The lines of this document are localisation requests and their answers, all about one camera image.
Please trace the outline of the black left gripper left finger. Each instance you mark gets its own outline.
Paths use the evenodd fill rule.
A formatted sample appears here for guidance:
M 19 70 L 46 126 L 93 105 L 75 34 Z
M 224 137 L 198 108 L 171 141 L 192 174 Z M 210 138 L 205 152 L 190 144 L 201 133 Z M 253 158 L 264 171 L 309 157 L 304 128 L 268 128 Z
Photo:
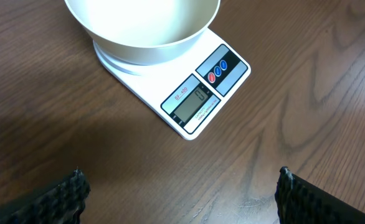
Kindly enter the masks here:
M 0 224 L 80 224 L 90 184 L 80 169 L 0 205 Z

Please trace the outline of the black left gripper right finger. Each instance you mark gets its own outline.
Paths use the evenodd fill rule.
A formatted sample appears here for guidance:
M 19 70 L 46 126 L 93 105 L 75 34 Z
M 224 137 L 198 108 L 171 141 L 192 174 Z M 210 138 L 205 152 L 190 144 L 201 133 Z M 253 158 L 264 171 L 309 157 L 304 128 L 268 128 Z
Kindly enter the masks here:
M 280 169 L 275 192 L 281 224 L 365 224 L 365 213 L 292 173 Z

